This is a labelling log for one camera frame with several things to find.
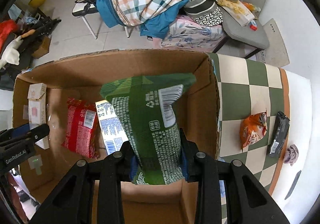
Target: chair seat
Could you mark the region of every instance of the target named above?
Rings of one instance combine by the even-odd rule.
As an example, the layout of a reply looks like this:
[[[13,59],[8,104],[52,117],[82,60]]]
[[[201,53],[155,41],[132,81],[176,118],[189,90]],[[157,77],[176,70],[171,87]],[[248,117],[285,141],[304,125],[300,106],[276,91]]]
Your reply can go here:
[[[223,30],[231,39],[241,41],[259,49],[266,49],[269,47],[268,37],[258,20],[255,20],[258,29],[254,31],[250,29],[250,23],[247,26],[240,26],[226,10],[221,8],[221,11],[223,15]]]
[[[75,7],[72,10],[72,15],[74,17],[80,17],[87,14],[93,14],[98,12],[97,7],[95,7],[93,4],[90,4],[90,7],[86,11],[84,11],[85,6],[87,4],[90,4],[90,3],[76,3]]]

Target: purple cloth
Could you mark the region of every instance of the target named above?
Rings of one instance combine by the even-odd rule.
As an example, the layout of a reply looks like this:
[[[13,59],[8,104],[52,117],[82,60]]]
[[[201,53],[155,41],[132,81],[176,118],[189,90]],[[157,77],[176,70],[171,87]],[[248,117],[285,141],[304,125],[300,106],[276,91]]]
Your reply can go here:
[[[299,150],[295,144],[290,145],[284,154],[284,163],[290,163],[292,166],[299,157]]]

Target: wooden handle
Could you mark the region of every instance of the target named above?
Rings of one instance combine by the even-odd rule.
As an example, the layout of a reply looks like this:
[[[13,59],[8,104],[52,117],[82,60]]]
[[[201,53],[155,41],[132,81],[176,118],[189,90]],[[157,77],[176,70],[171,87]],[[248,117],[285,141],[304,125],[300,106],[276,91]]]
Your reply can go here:
[[[33,33],[35,33],[35,31],[36,31],[36,30],[29,30],[28,32],[22,34],[22,35],[21,35],[21,38],[22,38],[22,39],[23,39],[23,38],[26,38],[26,37],[32,35]]]

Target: red snack package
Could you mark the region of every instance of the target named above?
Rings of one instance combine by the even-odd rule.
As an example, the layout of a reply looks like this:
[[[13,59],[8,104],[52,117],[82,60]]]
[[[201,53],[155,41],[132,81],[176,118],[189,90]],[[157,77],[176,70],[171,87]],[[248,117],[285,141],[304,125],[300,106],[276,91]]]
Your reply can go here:
[[[267,111],[248,116],[240,125],[241,149],[260,141],[267,132]]]
[[[94,136],[98,116],[94,104],[68,98],[68,124],[63,147],[88,158],[96,158]]]

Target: green snack bag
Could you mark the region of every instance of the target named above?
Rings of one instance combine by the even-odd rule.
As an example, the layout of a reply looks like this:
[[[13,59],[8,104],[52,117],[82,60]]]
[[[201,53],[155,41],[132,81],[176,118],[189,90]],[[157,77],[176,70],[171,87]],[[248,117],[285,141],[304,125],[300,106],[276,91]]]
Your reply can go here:
[[[180,132],[172,104],[196,82],[192,73],[129,77],[104,84],[138,159],[133,183],[170,184],[183,179]]]

